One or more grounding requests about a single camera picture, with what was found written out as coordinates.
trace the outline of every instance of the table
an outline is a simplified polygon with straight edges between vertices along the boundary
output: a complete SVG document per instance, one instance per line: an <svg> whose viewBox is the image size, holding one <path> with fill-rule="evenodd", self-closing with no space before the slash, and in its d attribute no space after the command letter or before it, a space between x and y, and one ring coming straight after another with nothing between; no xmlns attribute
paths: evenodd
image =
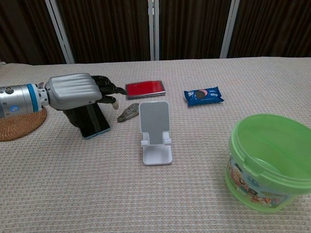
<svg viewBox="0 0 311 233"><path fill-rule="evenodd" d="M253 211L224 181L236 122L280 114L311 127L311 58L239 58L106 64L0 66L0 86L88 72L117 86L159 80L165 96L101 104L111 130L83 140L65 115L47 107L35 132L0 143L0 231L311 232L311 195L282 211ZM184 90L218 86L220 104L188 108ZM173 163L144 166L139 117L118 123L134 102L167 100Z"/></svg>

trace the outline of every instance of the blue snack wrapper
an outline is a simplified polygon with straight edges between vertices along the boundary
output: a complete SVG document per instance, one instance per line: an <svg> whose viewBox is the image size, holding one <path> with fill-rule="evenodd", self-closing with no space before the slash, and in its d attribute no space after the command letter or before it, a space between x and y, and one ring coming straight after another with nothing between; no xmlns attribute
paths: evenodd
<svg viewBox="0 0 311 233"><path fill-rule="evenodd" d="M184 91L188 106L194 106L199 104L219 103L224 100L221 98L222 94L218 87L212 87L207 89L199 89L192 91Z"/></svg>

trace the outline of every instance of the green bucket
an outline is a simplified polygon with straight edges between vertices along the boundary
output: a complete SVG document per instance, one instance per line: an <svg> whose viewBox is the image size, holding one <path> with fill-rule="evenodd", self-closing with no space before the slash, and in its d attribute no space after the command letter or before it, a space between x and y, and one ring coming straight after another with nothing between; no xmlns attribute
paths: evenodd
<svg viewBox="0 0 311 233"><path fill-rule="evenodd" d="M225 181L232 194L259 211L278 211L311 193L311 130L276 115L249 116L229 142Z"/></svg>

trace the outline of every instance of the white phone stand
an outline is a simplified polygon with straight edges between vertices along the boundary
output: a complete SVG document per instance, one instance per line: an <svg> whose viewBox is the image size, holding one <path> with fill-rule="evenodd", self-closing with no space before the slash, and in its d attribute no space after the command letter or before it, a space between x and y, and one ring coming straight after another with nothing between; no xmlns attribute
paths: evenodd
<svg viewBox="0 0 311 233"><path fill-rule="evenodd" d="M142 133L142 161L145 165L172 162L169 104L166 101L143 102L139 105Z"/></svg>

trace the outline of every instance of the rattan coaster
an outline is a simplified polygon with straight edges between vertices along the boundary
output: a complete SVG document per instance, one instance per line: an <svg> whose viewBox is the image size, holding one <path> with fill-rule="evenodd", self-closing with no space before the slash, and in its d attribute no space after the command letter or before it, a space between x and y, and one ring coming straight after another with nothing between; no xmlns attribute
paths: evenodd
<svg viewBox="0 0 311 233"><path fill-rule="evenodd" d="M45 108L38 113L0 118L0 142L11 141L30 134L42 125L46 118Z"/></svg>

